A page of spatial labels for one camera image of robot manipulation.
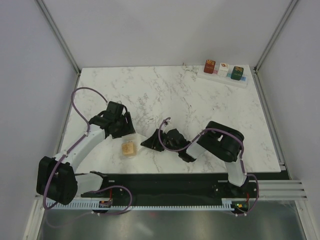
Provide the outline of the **beige cube plug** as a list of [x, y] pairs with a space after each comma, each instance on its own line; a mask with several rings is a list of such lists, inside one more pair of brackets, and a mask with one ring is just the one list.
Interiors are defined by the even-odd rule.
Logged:
[[137, 155], [137, 146], [134, 142], [124, 142], [121, 145], [122, 154], [125, 157], [134, 157]]

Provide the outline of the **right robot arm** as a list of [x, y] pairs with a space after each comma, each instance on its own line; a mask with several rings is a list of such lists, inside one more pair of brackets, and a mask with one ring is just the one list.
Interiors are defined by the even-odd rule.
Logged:
[[228, 126], [210, 121], [192, 140], [170, 125], [170, 117], [165, 118], [151, 137], [142, 141], [142, 147], [162, 152], [164, 150], [178, 154], [187, 163], [192, 163], [208, 152], [225, 162], [229, 191], [235, 197], [247, 191], [247, 173], [244, 168], [244, 135]]

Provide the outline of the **white cube socket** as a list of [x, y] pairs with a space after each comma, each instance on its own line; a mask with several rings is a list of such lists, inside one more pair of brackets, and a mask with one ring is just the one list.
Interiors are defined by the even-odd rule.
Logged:
[[132, 133], [121, 137], [121, 152], [126, 158], [136, 157], [143, 148], [141, 143], [147, 138], [139, 133]]

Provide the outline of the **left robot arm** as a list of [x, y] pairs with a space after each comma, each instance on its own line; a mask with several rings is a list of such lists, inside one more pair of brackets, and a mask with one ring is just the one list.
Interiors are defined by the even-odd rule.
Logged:
[[97, 171], [76, 174], [87, 155], [107, 137], [121, 138], [136, 131], [131, 114], [123, 104], [110, 101], [106, 110], [89, 120], [89, 128], [68, 150], [44, 156], [38, 165], [36, 192], [44, 199], [68, 205], [76, 196], [93, 191], [106, 196], [110, 185]]

